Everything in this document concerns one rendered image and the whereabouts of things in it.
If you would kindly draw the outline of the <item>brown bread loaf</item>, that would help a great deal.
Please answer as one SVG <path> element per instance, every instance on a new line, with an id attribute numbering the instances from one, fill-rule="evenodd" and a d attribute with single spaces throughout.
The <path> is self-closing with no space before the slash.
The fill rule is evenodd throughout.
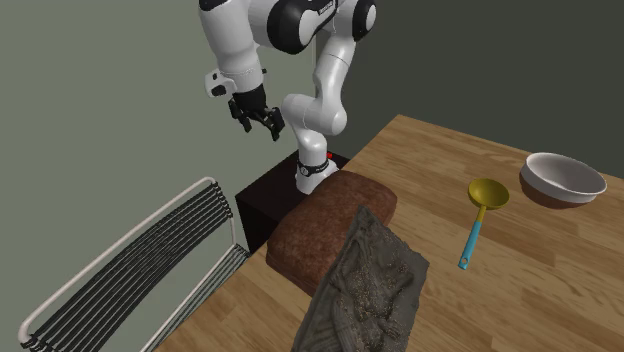
<path id="1" fill-rule="evenodd" d="M 267 242 L 266 263 L 312 296 L 343 247 L 358 207 L 367 207 L 387 225 L 397 202 L 382 183 L 337 171 L 280 221 Z"/>

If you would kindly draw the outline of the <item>white and brown bowl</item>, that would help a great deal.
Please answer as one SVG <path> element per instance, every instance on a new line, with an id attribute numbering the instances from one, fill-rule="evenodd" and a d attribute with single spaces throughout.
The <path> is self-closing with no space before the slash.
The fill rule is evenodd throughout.
<path id="1" fill-rule="evenodd" d="M 530 154 L 519 172 L 522 192 L 552 209 L 576 208 L 607 190 L 604 177 L 589 165 L 564 155 Z"/>

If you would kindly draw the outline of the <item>grey carved stone relief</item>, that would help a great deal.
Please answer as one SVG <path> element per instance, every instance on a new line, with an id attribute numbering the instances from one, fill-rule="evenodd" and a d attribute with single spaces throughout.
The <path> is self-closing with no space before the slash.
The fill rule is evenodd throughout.
<path id="1" fill-rule="evenodd" d="M 429 266 L 360 205 L 290 352 L 406 352 Z"/>

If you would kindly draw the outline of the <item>dark robot stand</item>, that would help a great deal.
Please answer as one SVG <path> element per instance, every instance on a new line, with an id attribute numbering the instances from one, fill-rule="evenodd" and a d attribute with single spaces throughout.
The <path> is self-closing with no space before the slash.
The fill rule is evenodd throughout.
<path id="1" fill-rule="evenodd" d="M 306 197 L 296 187 L 297 158 L 298 152 L 294 151 L 235 196 L 251 254 L 265 244 L 280 221 Z"/>

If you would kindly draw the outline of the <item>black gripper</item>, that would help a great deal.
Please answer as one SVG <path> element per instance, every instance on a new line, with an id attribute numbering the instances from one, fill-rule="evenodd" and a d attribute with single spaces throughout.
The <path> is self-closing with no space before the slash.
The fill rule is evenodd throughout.
<path id="1" fill-rule="evenodd" d="M 228 101 L 228 108 L 232 118 L 243 126 L 246 133 L 252 129 L 249 118 L 265 126 L 273 141 L 279 139 L 285 127 L 280 110 L 277 107 L 267 108 L 263 84 L 250 91 L 234 93 Z"/>

